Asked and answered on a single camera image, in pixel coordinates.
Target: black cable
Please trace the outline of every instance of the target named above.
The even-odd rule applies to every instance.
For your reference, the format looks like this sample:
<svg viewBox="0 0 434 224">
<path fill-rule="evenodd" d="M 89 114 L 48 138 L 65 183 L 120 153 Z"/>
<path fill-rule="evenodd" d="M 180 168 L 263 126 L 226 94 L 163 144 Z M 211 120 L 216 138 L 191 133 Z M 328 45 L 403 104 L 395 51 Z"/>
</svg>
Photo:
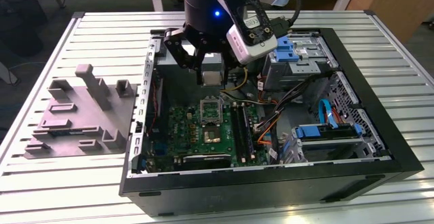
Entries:
<svg viewBox="0 0 434 224">
<path fill-rule="evenodd" d="M 291 19 L 288 20 L 290 26 L 294 25 L 294 23 L 298 19 L 298 16 L 299 16 L 299 12 L 300 12 L 300 0 L 296 0 L 295 13 L 294 13 Z"/>
</svg>

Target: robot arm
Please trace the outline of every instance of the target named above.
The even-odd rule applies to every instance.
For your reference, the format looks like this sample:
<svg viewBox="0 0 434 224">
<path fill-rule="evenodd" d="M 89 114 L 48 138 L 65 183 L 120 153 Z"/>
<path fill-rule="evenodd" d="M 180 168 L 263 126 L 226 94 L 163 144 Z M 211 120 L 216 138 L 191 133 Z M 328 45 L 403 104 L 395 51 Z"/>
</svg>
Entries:
<svg viewBox="0 0 434 224">
<path fill-rule="evenodd" d="M 186 23 L 183 28 L 166 30 L 164 44 L 182 68 L 196 71 L 198 84 L 203 84 L 202 62 L 207 53 L 223 58 L 223 84 L 228 70 L 247 65 L 271 52 L 276 38 L 284 36 L 294 23 L 276 18 L 270 20 L 259 0 L 184 0 Z M 247 18 L 246 7 L 255 15 Z M 183 49 L 182 41 L 195 47 L 194 55 Z"/>
</svg>

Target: white table leg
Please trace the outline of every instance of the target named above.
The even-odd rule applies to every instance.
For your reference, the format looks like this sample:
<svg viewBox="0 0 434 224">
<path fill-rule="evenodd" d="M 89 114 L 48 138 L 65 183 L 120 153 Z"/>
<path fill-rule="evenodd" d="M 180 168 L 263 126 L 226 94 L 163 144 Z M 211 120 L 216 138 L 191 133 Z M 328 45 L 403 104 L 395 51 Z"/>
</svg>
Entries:
<svg viewBox="0 0 434 224">
<path fill-rule="evenodd" d="M 17 82 L 17 78 L 9 69 L 0 62 L 0 78 L 7 82 L 7 84 L 15 84 Z"/>
<path fill-rule="evenodd" d="M 163 11 L 163 1 L 162 0 L 152 0 L 154 4 L 154 11 L 162 12 Z"/>
<path fill-rule="evenodd" d="M 346 7 L 349 6 L 350 0 L 338 0 L 336 4 L 334 5 L 334 11 L 344 11 Z"/>
</svg>

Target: aluminum slotted table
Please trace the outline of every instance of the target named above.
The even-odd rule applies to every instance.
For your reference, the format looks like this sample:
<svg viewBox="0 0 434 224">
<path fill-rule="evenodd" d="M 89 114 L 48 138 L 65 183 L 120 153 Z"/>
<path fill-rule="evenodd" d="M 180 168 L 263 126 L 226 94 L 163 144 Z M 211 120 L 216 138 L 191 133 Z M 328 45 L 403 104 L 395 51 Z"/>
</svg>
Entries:
<svg viewBox="0 0 434 224">
<path fill-rule="evenodd" d="M 270 17 L 291 12 L 270 12 Z M 183 12 L 75 15 L 0 146 L 0 223 L 397 223 L 434 220 L 434 80 L 377 16 L 362 11 L 302 12 L 294 27 L 331 27 L 403 133 L 425 171 L 346 203 L 152 219 L 119 197 L 123 154 L 49 159 L 23 157 L 48 106 L 53 78 L 72 86 L 89 63 L 107 84 L 140 83 L 151 29 L 179 27 Z"/>
</svg>

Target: floor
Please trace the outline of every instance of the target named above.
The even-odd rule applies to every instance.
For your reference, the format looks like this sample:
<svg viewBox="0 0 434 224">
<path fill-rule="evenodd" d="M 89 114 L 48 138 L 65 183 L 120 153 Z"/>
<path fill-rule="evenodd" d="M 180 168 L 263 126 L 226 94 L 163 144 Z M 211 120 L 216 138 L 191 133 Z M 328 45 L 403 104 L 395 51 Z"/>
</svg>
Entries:
<svg viewBox="0 0 434 224">
<path fill-rule="evenodd" d="M 0 42 L 0 61 L 4 65 L 12 67 L 25 63 L 13 69 L 15 75 L 23 78 L 17 86 L 9 86 L 0 81 L 0 142 L 7 133 L 4 129 L 11 126 L 20 111 L 43 70 L 43 63 L 51 56 L 73 12 L 154 11 L 151 0 L 67 0 L 65 9 L 59 9 L 55 0 L 40 0 L 39 2 L 48 18 L 48 23 L 36 29 L 44 43 L 43 51 L 33 57 L 21 58 Z M 178 0 L 163 0 L 163 6 L 168 11 L 183 10 L 183 4 Z M 434 30 L 430 30 L 423 24 L 405 46 L 434 76 Z"/>
</svg>

